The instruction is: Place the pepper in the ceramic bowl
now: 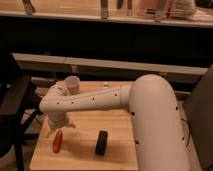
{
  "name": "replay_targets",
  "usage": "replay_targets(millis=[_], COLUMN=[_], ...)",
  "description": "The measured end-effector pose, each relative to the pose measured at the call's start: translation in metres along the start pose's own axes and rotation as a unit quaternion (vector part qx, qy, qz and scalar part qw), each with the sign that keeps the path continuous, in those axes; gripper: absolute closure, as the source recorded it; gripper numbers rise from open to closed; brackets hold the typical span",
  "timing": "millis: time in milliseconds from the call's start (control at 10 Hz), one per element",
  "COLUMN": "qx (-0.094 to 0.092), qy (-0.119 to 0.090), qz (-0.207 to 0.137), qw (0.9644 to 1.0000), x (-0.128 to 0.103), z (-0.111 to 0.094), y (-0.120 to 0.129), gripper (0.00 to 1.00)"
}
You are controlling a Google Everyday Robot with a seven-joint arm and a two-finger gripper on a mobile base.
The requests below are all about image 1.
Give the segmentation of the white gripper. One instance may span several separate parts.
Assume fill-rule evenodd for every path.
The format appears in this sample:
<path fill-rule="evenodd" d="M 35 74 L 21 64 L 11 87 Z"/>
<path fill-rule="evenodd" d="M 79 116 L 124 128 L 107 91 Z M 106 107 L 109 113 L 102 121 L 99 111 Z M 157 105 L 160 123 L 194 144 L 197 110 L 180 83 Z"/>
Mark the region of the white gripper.
<path fill-rule="evenodd" d="M 49 138 L 55 132 L 55 129 L 65 127 L 68 123 L 69 118 L 65 113 L 50 113 L 48 115 L 48 124 L 50 129 L 46 134 L 46 138 Z M 76 129 L 76 125 L 74 123 L 69 123 L 68 127 Z"/>

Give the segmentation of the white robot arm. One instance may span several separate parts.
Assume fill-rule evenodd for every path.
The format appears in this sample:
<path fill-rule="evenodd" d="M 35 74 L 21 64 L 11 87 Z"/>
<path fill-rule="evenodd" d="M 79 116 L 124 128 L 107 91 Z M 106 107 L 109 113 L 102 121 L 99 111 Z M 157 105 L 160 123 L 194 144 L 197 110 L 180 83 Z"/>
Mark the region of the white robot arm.
<path fill-rule="evenodd" d="M 39 108 L 52 129 L 67 125 L 71 111 L 126 109 L 132 118 L 139 171 L 190 171 L 175 92 L 159 75 L 146 74 L 129 85 L 77 95 L 67 95 L 55 84 Z"/>

